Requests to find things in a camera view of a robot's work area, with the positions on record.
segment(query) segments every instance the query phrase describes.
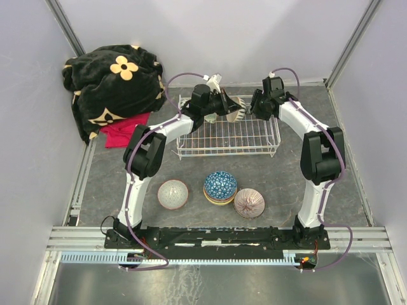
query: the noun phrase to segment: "wire rack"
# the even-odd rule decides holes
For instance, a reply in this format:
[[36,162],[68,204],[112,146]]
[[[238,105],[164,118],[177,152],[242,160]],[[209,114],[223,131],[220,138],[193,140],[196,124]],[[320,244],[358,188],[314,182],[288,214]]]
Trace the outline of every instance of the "wire rack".
[[[242,98],[250,109],[250,95]],[[190,98],[179,96],[179,106]],[[226,116],[218,116],[213,124],[204,121],[198,130],[177,139],[177,154],[182,157],[230,156],[239,154],[269,154],[274,156],[280,145],[277,120],[258,120],[247,113],[242,121],[229,123]]]

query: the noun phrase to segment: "wall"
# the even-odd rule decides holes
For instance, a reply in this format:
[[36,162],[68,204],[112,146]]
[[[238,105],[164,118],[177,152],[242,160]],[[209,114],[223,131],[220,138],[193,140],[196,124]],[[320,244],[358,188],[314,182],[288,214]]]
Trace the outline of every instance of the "wall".
[[61,68],[74,56],[43,0],[0,10],[0,304],[27,305],[83,144]]
[[406,11],[406,1],[383,1],[333,93],[373,215],[407,282]]
[[[136,44],[158,55],[167,79],[186,71],[220,72],[225,85],[260,83],[282,66],[304,82],[322,81],[369,0],[60,2],[87,52]],[[174,84],[195,82],[181,78]]]

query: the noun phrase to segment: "black blanket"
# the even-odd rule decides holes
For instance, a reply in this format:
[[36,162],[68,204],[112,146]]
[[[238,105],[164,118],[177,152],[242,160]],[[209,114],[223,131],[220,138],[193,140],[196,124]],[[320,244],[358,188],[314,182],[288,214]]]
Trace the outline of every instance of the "black blanket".
[[162,65],[157,57],[129,44],[103,46],[69,59],[64,87],[74,93],[72,112],[87,144],[99,129],[136,114],[158,111],[165,102]]

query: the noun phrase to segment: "blue patterned bowl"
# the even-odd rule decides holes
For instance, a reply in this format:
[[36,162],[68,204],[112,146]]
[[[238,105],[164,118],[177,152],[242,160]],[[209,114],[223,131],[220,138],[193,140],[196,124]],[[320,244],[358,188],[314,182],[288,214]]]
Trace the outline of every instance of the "blue patterned bowl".
[[225,200],[235,194],[237,181],[234,176],[227,172],[214,172],[206,177],[203,186],[210,197],[216,200]]

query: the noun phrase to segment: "red cloth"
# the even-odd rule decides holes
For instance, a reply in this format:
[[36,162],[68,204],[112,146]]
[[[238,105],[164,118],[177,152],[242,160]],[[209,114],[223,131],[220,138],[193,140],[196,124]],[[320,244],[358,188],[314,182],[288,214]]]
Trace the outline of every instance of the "red cloth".
[[117,123],[103,126],[100,131],[107,135],[106,148],[127,147],[130,138],[138,124],[147,124],[150,112],[138,114],[132,118],[124,119]]

